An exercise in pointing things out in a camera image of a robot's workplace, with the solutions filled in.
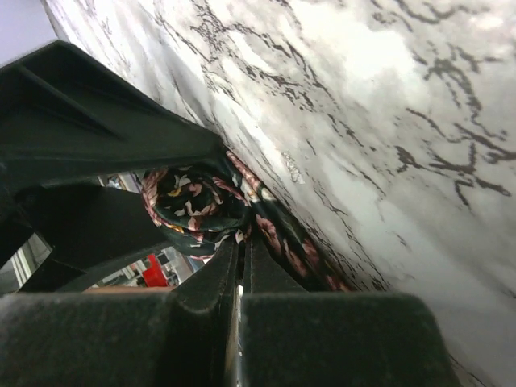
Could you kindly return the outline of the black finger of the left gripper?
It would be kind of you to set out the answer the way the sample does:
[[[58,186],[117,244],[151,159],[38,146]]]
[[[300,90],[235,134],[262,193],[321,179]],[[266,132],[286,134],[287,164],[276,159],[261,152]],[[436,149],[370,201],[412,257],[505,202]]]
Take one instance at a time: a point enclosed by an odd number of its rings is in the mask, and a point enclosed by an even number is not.
[[[214,132],[56,41],[1,70],[1,185],[10,193],[217,156]]]
[[[137,193],[93,184],[32,187],[1,196],[1,262],[38,235],[51,249],[21,290],[82,291],[169,247]]]

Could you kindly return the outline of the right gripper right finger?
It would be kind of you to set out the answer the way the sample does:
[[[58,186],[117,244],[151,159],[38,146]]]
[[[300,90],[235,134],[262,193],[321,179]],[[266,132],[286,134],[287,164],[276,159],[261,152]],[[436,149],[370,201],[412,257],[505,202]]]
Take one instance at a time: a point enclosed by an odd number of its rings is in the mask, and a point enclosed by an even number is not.
[[[308,292],[259,237],[246,247],[245,386],[456,386],[428,307],[403,293]]]

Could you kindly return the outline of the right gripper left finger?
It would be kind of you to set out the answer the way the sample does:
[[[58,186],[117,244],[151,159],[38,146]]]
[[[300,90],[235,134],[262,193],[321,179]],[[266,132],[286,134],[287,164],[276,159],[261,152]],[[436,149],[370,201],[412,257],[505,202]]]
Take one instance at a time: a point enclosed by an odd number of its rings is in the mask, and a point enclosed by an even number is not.
[[[171,292],[4,297],[2,385],[235,385],[238,255],[224,241]]]

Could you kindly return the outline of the dark floral rose tie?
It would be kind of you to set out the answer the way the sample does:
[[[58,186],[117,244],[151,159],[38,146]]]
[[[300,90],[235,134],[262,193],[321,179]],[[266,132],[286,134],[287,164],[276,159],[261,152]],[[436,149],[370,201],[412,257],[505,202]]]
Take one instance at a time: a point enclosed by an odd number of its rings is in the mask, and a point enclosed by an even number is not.
[[[352,290],[300,222],[233,152],[148,170],[141,183],[148,215],[182,255],[210,259],[223,241],[244,248],[256,232],[272,258],[307,289]]]

